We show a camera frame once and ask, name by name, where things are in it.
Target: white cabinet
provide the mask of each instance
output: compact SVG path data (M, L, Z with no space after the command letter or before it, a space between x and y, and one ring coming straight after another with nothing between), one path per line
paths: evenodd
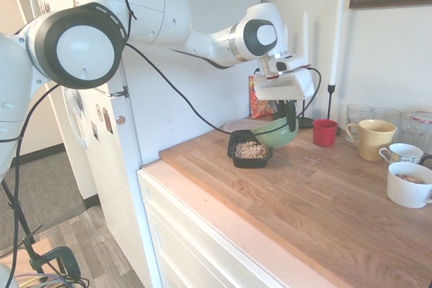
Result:
M150 174L138 177L164 287L284 287Z

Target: black tray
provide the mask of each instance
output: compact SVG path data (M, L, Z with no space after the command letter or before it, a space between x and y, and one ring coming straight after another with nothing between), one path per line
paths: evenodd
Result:
M228 142L228 156L232 158L234 166L243 169L264 168L267 165L267 161L273 156L273 149L267 148L267 157L261 159L242 159L235 157L234 153L236 152L237 144L244 142L256 142L257 144L261 144L249 129L232 132Z

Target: wooden countertop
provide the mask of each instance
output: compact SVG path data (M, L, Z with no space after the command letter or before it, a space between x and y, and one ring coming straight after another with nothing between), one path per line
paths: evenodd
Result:
M238 169L228 140L214 131L160 157L340 288L429 286L432 206L393 203L385 161L360 158L344 134L321 148L304 129L265 168Z

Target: gray rug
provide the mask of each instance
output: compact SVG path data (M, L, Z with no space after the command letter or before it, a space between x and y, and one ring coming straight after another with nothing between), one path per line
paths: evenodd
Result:
M5 180L14 192L15 168ZM45 231L82 214L86 208L75 182L66 152L57 153L20 167L20 203L30 230ZM13 246L14 212L0 187L0 251ZM20 240L25 236L20 226Z

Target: white refrigerator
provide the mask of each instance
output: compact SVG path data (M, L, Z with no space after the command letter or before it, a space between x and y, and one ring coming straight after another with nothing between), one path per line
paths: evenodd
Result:
M260 0L188 0L196 30L240 21ZM220 70L167 49L134 44L213 125L248 116L248 76L256 62ZM68 112L85 147L107 226L146 288L162 287L137 170L159 151L212 129L194 115L143 59L126 48L119 71L92 90L66 92Z

